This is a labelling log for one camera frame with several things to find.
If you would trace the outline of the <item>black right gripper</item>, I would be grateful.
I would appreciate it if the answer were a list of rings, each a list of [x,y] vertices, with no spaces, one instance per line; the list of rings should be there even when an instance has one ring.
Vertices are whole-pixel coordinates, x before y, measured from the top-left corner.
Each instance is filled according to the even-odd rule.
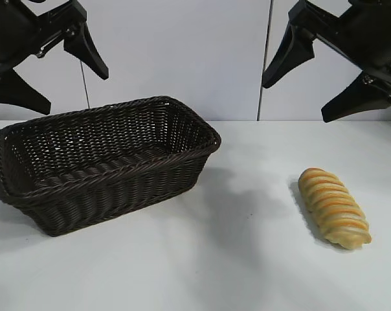
[[[315,57],[320,40],[362,69],[358,77],[321,109],[324,122],[391,106],[391,1],[350,1],[340,16],[310,1],[289,11],[282,42],[263,71],[269,89],[288,72]]]

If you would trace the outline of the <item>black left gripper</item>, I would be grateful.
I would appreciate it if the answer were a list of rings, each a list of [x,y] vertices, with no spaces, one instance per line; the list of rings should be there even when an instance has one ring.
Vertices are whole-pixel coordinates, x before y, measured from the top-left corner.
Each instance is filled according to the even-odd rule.
[[[39,16],[22,1],[0,1],[0,104],[43,115],[50,113],[50,101],[13,68],[32,54],[44,57],[61,41],[64,51],[107,80],[109,69],[95,47],[86,21],[86,10],[78,1],[66,1]]]

